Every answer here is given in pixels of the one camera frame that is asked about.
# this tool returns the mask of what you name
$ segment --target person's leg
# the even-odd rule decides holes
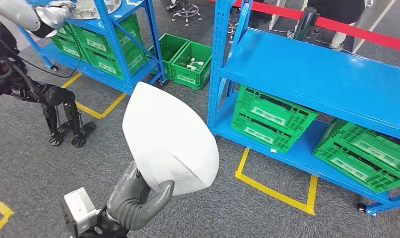
[[[331,40],[330,48],[336,51],[342,51],[343,42],[346,38],[347,34],[343,32],[336,32],[333,39]]]

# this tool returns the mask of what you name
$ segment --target person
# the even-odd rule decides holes
[[[308,0],[307,6],[317,9],[321,17],[353,26],[365,10],[365,0]],[[287,37],[293,36],[294,31],[287,32]],[[345,33],[336,32],[329,47],[341,51],[346,36]]]

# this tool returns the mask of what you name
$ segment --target green plastic crate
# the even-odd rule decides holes
[[[57,32],[57,34],[55,36],[59,36],[62,38],[66,38],[68,40],[72,40],[75,41],[74,38],[76,40],[78,40],[78,37],[75,35],[75,31],[74,31],[74,27],[73,25],[71,25],[70,23],[66,22],[64,23],[64,25],[62,26],[62,28],[60,28]]]
[[[321,144],[313,154],[375,193],[400,186],[400,178],[336,142]]]
[[[400,177],[399,139],[351,122],[334,119],[322,135],[318,146],[334,141]]]
[[[93,65],[93,67],[124,80],[123,72],[120,69],[115,57],[109,57],[94,50],[88,51],[90,52],[89,61]],[[129,50],[125,54],[125,58],[128,63],[128,68],[130,69],[131,75],[134,75],[141,67],[143,67],[147,63],[147,58],[143,50],[141,50],[137,46]]]
[[[78,48],[78,44],[73,39],[70,40],[63,38],[62,36],[55,35],[51,37],[51,41],[58,48],[58,50],[64,54],[78,59],[80,58],[81,53],[81,61],[86,63],[89,62],[89,58],[84,48]]]
[[[135,14],[130,15],[127,19],[122,21],[121,25],[132,36],[134,36],[135,39],[138,40],[138,42],[143,44],[140,35],[140,27],[138,25],[137,17]],[[91,50],[101,51],[104,55],[109,57],[114,56],[114,51],[106,36],[89,31],[87,29],[83,29],[78,26],[73,26],[73,30],[76,32],[79,41],[84,45],[84,47]],[[136,46],[136,44],[117,27],[115,27],[115,32],[119,40],[119,45],[121,46],[123,52],[128,52],[130,49]]]
[[[250,112],[290,135],[301,135],[318,115],[317,111],[241,85],[235,112]]]
[[[248,112],[234,114],[230,127],[283,153],[299,138],[259,121],[256,115]]]
[[[196,70],[186,68],[191,58],[204,62]],[[173,81],[200,91],[209,81],[211,70],[212,48],[195,42],[189,42],[179,55],[172,61]]]
[[[171,62],[179,55],[179,53],[184,49],[185,45],[187,45],[189,40],[174,36],[168,33],[162,35],[159,39],[161,52],[162,52],[162,61],[163,67],[165,68],[165,78],[173,81],[172,74],[172,65]],[[149,48],[149,52],[155,55],[154,48],[151,46]]]

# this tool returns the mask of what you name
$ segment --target blue metal shelf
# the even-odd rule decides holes
[[[69,68],[75,68],[78,59],[70,57],[66,54],[61,53],[55,45],[52,43],[41,48],[40,54],[46,56],[51,59],[55,59],[58,63],[61,63]],[[133,76],[135,81],[143,80],[155,67],[157,66],[156,62],[151,59],[148,59],[147,64],[145,64],[141,69],[139,69],[136,74]],[[108,73],[105,73],[88,63],[80,62],[77,71],[103,83],[106,84],[118,91],[123,93],[131,94],[131,91],[128,89],[128,85],[125,80],[116,78]]]
[[[142,0],[122,0],[121,6],[110,16],[117,22],[121,22],[125,18],[127,18],[130,14],[132,14],[139,7],[143,6],[144,1]],[[105,35],[106,30],[102,20],[99,19],[91,19],[91,20],[77,20],[77,19],[68,19],[69,23],[83,27],[85,29],[100,33]]]
[[[230,97],[225,99],[216,116],[216,125],[214,126],[212,133],[223,136],[243,146],[252,148],[253,150],[271,158],[316,175],[319,178],[335,183],[341,187],[345,187],[372,200],[385,204],[390,203],[388,192],[376,194],[312,155],[312,150],[315,148],[320,136],[324,132],[326,126],[325,123],[313,121],[287,153],[273,153],[270,151],[268,146],[231,129],[230,121],[233,116],[236,98],[237,92],[234,92]]]
[[[160,83],[166,81],[164,76],[164,67],[162,62],[162,54],[160,53],[159,35],[156,29],[156,20],[152,5],[152,0],[122,0],[121,6],[113,13],[108,14],[107,8],[105,6],[104,0],[93,0],[96,9],[99,12],[100,18],[91,20],[76,20],[68,19],[67,21],[83,27],[87,30],[94,31],[106,36],[107,40],[112,46],[114,55],[116,56],[116,61],[118,62],[120,68],[122,69],[123,78],[119,79],[111,76],[101,70],[96,69],[88,63],[81,62],[78,66],[77,71],[80,71],[97,81],[111,86],[121,92],[131,94],[137,82],[142,81],[154,68],[157,69],[156,75],[150,80],[153,84],[155,81],[159,80]],[[138,8],[145,8],[147,15],[147,20],[149,23],[150,33],[153,40],[154,54],[150,53],[140,42],[138,42],[134,36],[129,34],[121,25],[120,22],[126,19],[130,14],[132,14]],[[140,70],[136,72],[135,75],[131,75],[124,52],[119,45],[118,37],[114,28],[119,28],[127,37],[129,37],[135,44],[141,48],[144,53],[146,53],[151,59],[148,60],[147,64],[144,65]],[[33,48],[37,53],[41,55],[42,60],[45,62],[47,67],[53,66],[50,59],[56,60],[61,64],[66,65],[70,68],[75,68],[78,60],[68,55],[59,52],[55,46],[52,44],[40,48],[35,41],[30,37],[29,33],[19,28],[29,40]]]
[[[248,28],[221,75],[400,138],[399,67]]]
[[[367,213],[400,207],[400,195],[375,194],[312,155],[325,124],[314,121],[285,154],[230,128],[235,82],[400,138],[400,68],[248,28],[252,0],[243,0],[224,64],[229,10],[217,0],[207,126],[220,136],[316,175],[378,203]],[[222,97],[224,103],[218,110]]]

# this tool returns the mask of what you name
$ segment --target black cable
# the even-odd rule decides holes
[[[38,66],[32,64],[31,62],[25,60],[24,58],[22,58],[22,57],[19,56],[18,54],[16,54],[16,52],[14,52],[12,49],[10,49],[10,47],[7,46],[7,44],[6,44],[1,38],[0,38],[0,42],[1,42],[12,54],[16,55],[16,56],[19,57],[21,60],[23,60],[24,62],[28,63],[30,66],[33,66],[33,67],[35,67],[35,68],[37,68],[37,69],[39,69],[39,70],[41,70],[41,71],[43,71],[43,72],[45,72],[45,73],[49,73],[49,74],[51,74],[51,75],[54,75],[54,76],[57,76],[57,77],[60,77],[60,78],[70,78],[71,76],[73,76],[73,74],[76,72],[77,68],[78,68],[79,65],[80,65],[82,53],[81,53],[81,51],[80,51],[80,45],[78,44],[78,42],[77,42],[75,36],[74,36],[72,33],[70,33],[70,32],[68,31],[68,29],[66,29],[66,31],[73,37],[73,40],[74,40],[74,42],[76,43],[77,49],[78,49],[78,51],[79,51],[79,61],[77,62],[77,65],[76,65],[76,67],[73,69],[73,71],[71,72],[71,74],[68,75],[68,76],[63,76],[63,75],[55,74],[55,73],[49,72],[49,71],[47,71],[47,70],[45,70],[45,69],[43,69],[43,68],[40,68],[40,67],[38,67]]]
[[[8,69],[7,73],[0,75],[0,79],[4,79],[7,78],[11,75],[11,73],[13,72],[13,70],[11,68]]]
[[[15,63],[11,62],[7,56],[3,56],[2,59],[12,68],[14,69],[14,71],[16,71],[22,78],[23,80],[25,80],[26,84],[28,85],[30,92],[32,94],[33,97],[39,99],[40,95],[41,95],[41,90],[37,87],[35,87],[35,85],[33,84],[32,80],[29,78],[28,75],[26,75],[26,73],[24,73],[19,66],[17,66]]]

